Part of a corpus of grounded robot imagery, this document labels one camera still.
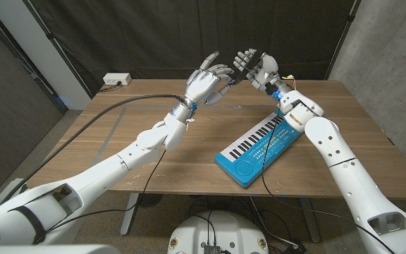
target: wall outlet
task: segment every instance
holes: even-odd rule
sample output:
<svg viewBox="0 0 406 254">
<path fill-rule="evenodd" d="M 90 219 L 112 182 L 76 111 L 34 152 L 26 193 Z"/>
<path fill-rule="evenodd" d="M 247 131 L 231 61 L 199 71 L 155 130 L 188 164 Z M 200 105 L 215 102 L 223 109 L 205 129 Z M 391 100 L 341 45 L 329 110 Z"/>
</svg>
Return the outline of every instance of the wall outlet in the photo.
<svg viewBox="0 0 406 254">
<path fill-rule="evenodd" d="M 117 85 L 118 81 L 121 85 L 128 85 L 132 78 L 129 73 L 106 73 L 103 80 L 106 85 Z"/>
</svg>

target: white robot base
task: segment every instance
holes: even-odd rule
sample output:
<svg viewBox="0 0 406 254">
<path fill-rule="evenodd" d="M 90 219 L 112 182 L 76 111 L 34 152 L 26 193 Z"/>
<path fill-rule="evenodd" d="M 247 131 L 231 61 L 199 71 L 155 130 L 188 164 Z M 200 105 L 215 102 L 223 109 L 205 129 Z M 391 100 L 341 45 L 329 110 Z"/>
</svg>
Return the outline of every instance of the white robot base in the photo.
<svg viewBox="0 0 406 254">
<path fill-rule="evenodd" d="M 192 216 L 178 226 L 170 237 L 168 254 L 205 253 L 208 245 L 208 219 L 216 232 L 214 246 L 214 232 L 209 225 L 209 245 L 229 253 L 239 254 L 267 254 L 269 248 L 266 238 L 256 225 L 244 217 L 227 211 L 214 210 L 201 212 Z"/>
</svg>

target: screw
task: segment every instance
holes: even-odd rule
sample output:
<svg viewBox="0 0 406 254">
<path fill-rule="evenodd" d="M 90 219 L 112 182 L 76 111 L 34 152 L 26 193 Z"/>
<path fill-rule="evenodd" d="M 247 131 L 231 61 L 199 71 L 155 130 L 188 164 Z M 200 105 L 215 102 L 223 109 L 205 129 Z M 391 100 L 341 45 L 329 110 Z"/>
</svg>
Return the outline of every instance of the screw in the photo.
<svg viewBox="0 0 406 254">
<path fill-rule="evenodd" d="M 170 247 L 174 249 L 176 246 L 178 246 L 178 239 L 175 237 L 170 240 Z"/>
<path fill-rule="evenodd" d="M 259 245 L 259 247 L 264 249 L 267 246 L 267 242 L 266 242 L 266 240 L 264 240 L 264 238 L 259 238 L 258 239 L 258 245 Z"/>
</svg>

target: table top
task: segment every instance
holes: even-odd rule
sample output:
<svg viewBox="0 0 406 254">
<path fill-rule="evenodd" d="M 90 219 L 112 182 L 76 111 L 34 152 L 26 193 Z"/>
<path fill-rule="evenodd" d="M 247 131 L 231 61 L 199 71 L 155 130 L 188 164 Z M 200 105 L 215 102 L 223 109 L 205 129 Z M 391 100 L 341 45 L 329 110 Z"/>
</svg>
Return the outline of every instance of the table top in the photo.
<svg viewBox="0 0 406 254">
<path fill-rule="evenodd" d="M 318 103 L 388 198 L 406 199 L 406 159 L 357 100 L 338 81 L 298 80 L 298 90 Z M 103 109 L 129 97 L 183 95 L 185 80 L 133 80 L 129 86 L 100 92 L 58 142 L 62 145 Z M 133 142 L 138 133 L 163 120 L 175 99 L 144 99 L 120 106 L 93 123 L 29 181 L 29 187 L 65 179 L 90 168 Z M 201 106 L 181 144 L 168 151 L 147 186 L 148 193 L 268 195 L 259 177 L 240 187 L 214 162 L 214 156 L 268 116 L 275 100 L 244 80 L 214 106 Z M 133 169 L 111 189 L 142 192 L 155 163 Z M 316 148 L 303 134 L 264 173 L 279 196 L 341 198 Z"/>
</svg>

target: black curtain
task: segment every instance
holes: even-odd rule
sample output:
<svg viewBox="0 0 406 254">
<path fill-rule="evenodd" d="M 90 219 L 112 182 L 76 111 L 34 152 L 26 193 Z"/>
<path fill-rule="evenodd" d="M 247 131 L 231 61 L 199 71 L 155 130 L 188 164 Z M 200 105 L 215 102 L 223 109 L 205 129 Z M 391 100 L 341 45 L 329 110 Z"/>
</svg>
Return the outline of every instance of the black curtain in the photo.
<svg viewBox="0 0 406 254">
<path fill-rule="evenodd" d="M 93 94 L 108 72 L 187 78 L 250 47 L 281 75 L 323 79 L 353 1 L 31 0 Z"/>
</svg>

